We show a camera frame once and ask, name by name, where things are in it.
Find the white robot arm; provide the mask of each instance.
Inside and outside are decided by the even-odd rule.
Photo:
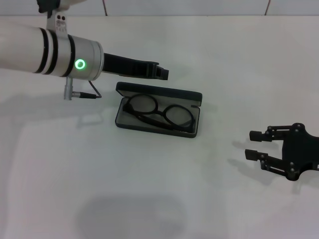
[[[0,68],[66,77],[64,98],[99,98],[74,92],[73,78],[90,82],[101,72],[121,76],[168,79],[168,70],[157,62],[139,61],[106,54],[101,44],[67,33],[64,10],[85,0],[37,0],[39,12],[47,12],[47,27],[36,28],[0,22]]]

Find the black eyeglasses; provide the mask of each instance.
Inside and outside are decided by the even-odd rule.
[[[187,108],[180,105],[170,105],[166,107],[164,111],[159,111],[157,100],[150,95],[138,94],[128,97],[128,101],[123,105],[123,111],[153,126],[193,133],[195,118]],[[147,117],[146,115],[159,115],[163,117],[168,124]]]

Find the white tabletop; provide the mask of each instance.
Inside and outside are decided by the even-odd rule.
[[[102,74],[102,99],[68,102],[64,79],[0,70],[0,239],[318,238],[319,172],[291,182],[244,149],[281,158],[282,144],[248,139],[269,125],[319,136],[319,17],[72,17],[68,29],[160,62],[169,80]],[[119,81],[201,92],[197,137],[117,128]]]

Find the open glasses case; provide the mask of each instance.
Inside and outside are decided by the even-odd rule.
[[[125,82],[118,82],[116,91],[123,96],[115,119],[117,127],[179,137],[196,137],[199,107],[203,97],[201,93]],[[138,112],[137,115],[125,111],[128,104]],[[159,114],[151,114],[152,111],[158,111]],[[139,114],[142,114],[141,117],[144,117],[144,119],[156,120],[158,124],[173,124],[177,129],[168,129],[146,123],[139,119]],[[187,125],[188,128],[191,127],[191,130],[188,132],[182,131],[178,129],[179,125]]]

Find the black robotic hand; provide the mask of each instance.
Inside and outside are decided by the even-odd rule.
[[[306,132],[302,123],[292,126],[269,126],[265,133],[250,131],[251,141],[283,140],[282,160],[255,150],[245,150],[246,159],[260,160],[261,169],[297,181],[307,170],[317,170],[319,166],[319,137]]]
[[[52,12],[60,6],[60,0],[36,0],[39,6],[39,13]]]

